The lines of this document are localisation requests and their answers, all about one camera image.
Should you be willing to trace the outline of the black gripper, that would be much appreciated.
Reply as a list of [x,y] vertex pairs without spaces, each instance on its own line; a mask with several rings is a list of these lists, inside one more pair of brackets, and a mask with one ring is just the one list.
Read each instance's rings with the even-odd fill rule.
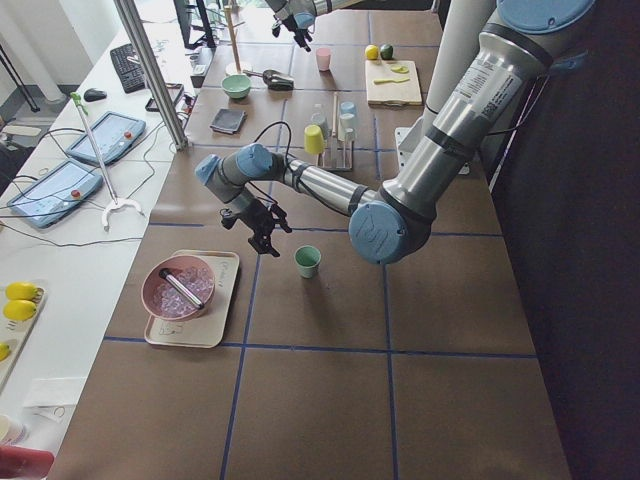
[[280,256],[270,237],[276,225],[286,233],[292,232],[287,213],[277,203],[266,206],[247,189],[243,189],[221,210],[221,224],[224,228],[231,229],[237,220],[241,220],[253,231],[248,243],[260,255]]
[[315,15],[308,11],[290,13],[286,17],[280,18],[274,15],[274,24],[271,27],[272,35],[279,36],[281,29],[285,27],[294,34],[294,40],[298,46],[306,52],[310,52],[309,43],[312,41],[310,29],[315,25]]

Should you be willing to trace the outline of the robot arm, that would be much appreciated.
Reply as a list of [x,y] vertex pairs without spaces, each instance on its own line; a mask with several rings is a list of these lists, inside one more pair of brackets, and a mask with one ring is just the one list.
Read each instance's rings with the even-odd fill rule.
[[547,74],[584,31],[591,1],[454,1],[434,71],[449,97],[426,110],[410,131],[404,167],[377,190],[253,143],[196,167],[198,180],[227,205],[224,227],[242,222],[251,246],[273,254],[271,234],[284,211],[264,206],[247,188],[274,180],[349,219],[353,248],[373,264],[389,264],[428,240],[436,204],[470,161],[504,109],[529,80]]
[[293,34],[295,43],[310,52],[310,29],[316,19],[355,5],[358,0],[267,0],[266,3],[273,12],[272,35],[278,38],[281,28],[285,27]]

